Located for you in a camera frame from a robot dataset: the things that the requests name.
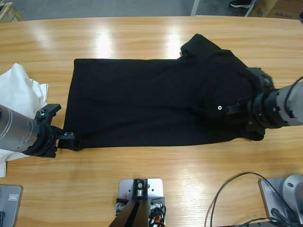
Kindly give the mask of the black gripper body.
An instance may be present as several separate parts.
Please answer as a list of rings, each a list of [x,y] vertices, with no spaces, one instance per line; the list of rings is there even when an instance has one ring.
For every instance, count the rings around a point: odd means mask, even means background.
[[[270,90],[256,96],[244,99],[245,129],[258,131],[264,129],[278,129],[285,126],[277,104],[279,90]]]
[[[23,154],[34,157],[56,157],[58,133],[62,132],[62,129],[51,126],[52,119],[56,116],[55,113],[47,113],[46,116],[49,116],[50,119],[38,118],[37,116],[34,118],[39,126],[39,133],[34,144],[23,151]]]

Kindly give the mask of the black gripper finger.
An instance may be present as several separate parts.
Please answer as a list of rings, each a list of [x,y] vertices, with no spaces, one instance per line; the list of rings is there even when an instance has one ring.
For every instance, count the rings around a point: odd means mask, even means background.
[[[249,115],[252,110],[252,105],[253,102],[238,103],[225,107],[224,112],[227,115]]]
[[[60,132],[58,133],[58,148],[69,149],[72,151],[83,150],[83,142],[75,138],[73,132]]]
[[[252,84],[256,93],[268,92],[275,89],[272,78],[261,68],[246,68],[245,77]]]
[[[36,112],[34,120],[38,122],[52,122],[53,117],[56,116],[56,113],[60,109],[60,104],[47,104]]]

